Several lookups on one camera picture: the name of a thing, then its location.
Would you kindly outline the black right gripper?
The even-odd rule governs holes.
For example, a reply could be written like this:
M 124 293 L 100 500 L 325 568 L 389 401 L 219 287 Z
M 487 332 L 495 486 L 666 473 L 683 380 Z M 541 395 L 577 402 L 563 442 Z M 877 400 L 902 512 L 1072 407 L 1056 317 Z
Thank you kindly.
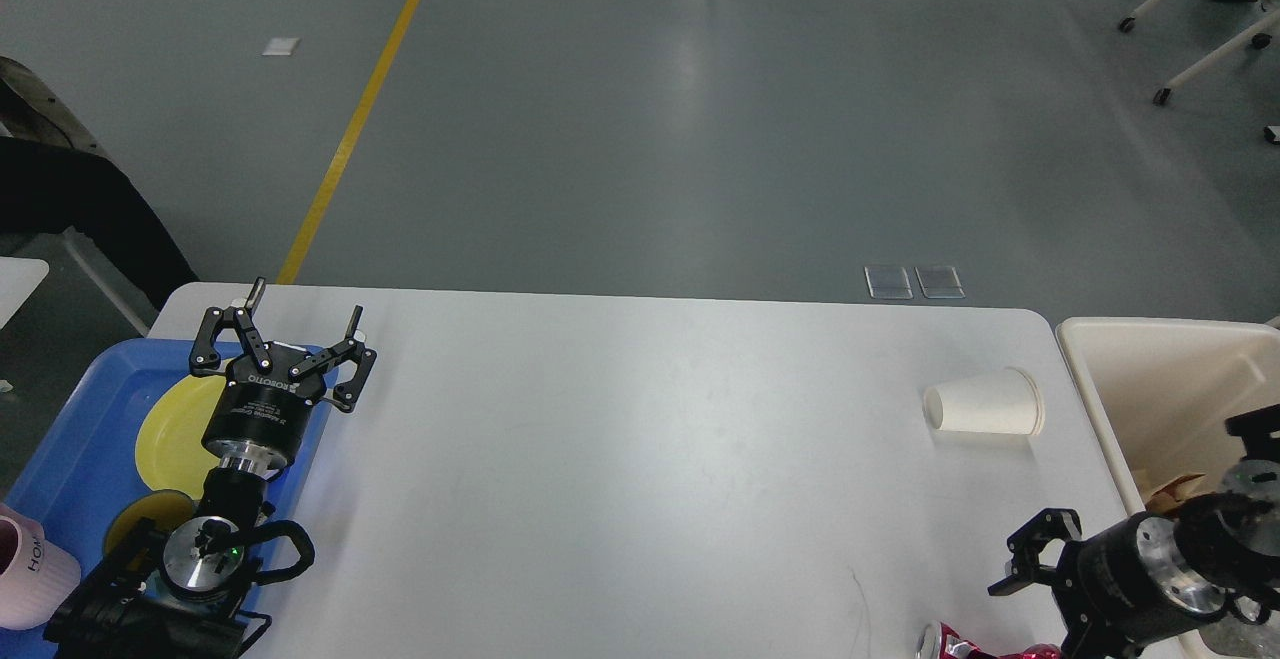
M 1041 559 L 1052 543 L 1062 548 L 1048 566 Z M 1075 511 L 1046 508 L 1005 546 L 1011 554 L 1005 576 L 987 594 L 1050 587 L 1068 631 L 1062 658 L 1140 658 L 1142 645 L 1197 631 L 1228 613 L 1226 592 L 1190 566 L 1174 521 L 1162 516 L 1130 516 L 1085 539 Z

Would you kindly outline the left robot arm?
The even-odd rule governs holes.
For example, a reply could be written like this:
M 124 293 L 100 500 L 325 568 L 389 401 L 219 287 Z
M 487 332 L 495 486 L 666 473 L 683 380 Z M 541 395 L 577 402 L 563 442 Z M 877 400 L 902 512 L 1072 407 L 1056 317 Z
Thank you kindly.
M 244 608 L 250 591 L 315 563 L 311 537 L 276 516 L 268 491 L 296 463 L 317 406 L 355 409 L 378 354 L 361 305 L 321 351 L 264 339 L 253 317 L 265 289 L 257 279 L 242 305 L 206 308 L 189 351 L 189 375 L 221 385 L 200 439 L 216 463 L 192 516 L 170 530 L 131 523 L 52 613 L 44 637 L 56 656 L 241 658 L 273 624 Z

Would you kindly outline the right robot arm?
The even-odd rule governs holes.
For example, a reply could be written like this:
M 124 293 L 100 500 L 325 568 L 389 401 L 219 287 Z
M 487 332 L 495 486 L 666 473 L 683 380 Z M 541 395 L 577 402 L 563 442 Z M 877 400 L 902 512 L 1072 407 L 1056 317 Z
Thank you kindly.
M 1247 621 L 1242 599 L 1265 623 L 1279 607 L 1277 427 L 1275 406 L 1228 418 L 1243 458 L 1172 517 L 1143 511 L 1085 539 L 1074 511 L 1041 511 L 1007 537 L 1006 573 L 988 594 L 1050 589 L 1065 658 L 1138 658 L 1226 615 Z

